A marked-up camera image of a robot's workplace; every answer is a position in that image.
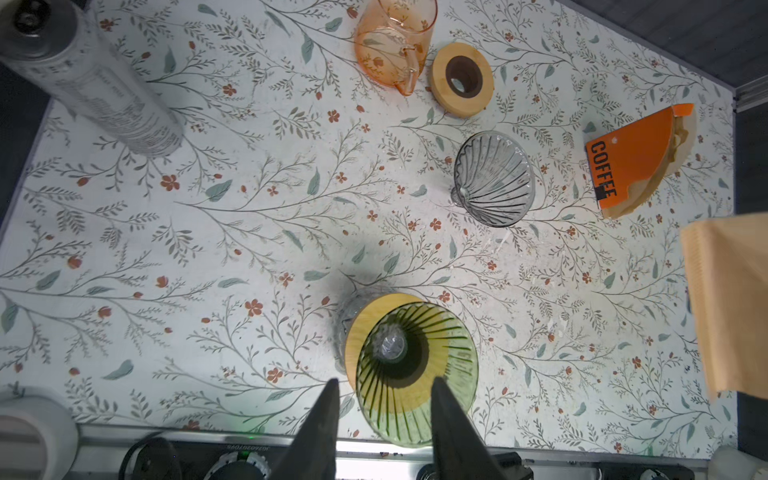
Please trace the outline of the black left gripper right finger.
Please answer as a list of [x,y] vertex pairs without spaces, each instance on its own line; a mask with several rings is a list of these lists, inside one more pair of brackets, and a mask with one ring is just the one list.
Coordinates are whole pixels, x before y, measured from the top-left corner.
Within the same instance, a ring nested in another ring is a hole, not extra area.
[[431,428],[437,478],[503,479],[472,423],[442,377],[431,387]]

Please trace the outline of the grey glass pitcher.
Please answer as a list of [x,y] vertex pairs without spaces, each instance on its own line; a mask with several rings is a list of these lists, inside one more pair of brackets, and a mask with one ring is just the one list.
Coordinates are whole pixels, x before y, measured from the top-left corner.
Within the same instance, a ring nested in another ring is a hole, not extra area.
[[368,304],[385,293],[386,291],[380,288],[361,289],[351,294],[340,304],[333,323],[332,337],[335,349],[335,367],[339,373],[346,374],[345,345],[356,317]]

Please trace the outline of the orange glass pitcher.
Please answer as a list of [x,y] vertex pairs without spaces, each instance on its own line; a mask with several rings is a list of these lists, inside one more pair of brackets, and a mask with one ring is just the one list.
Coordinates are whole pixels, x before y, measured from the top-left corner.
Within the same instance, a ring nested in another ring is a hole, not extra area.
[[411,95],[424,69],[436,0],[372,0],[357,25],[355,54],[362,71],[380,85]]

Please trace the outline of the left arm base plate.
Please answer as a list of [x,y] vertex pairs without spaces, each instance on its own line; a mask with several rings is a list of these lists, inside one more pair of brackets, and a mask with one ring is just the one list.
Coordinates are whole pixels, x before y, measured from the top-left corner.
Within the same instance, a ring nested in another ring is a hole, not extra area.
[[267,479],[284,446],[171,441],[148,436],[128,449],[120,479]]

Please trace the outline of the green glass dripper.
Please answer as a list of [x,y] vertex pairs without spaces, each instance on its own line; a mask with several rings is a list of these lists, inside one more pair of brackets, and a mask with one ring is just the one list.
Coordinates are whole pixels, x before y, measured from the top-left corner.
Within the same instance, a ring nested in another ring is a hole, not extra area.
[[468,412],[478,377],[478,354],[464,322],[440,305],[409,302],[387,312],[367,335],[355,391],[376,434],[416,448],[432,442],[433,382],[444,380]]

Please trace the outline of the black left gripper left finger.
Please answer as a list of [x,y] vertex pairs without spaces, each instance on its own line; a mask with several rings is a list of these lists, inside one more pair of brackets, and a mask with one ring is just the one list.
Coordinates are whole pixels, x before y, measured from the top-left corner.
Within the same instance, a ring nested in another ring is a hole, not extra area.
[[270,479],[335,479],[340,389],[329,380]]

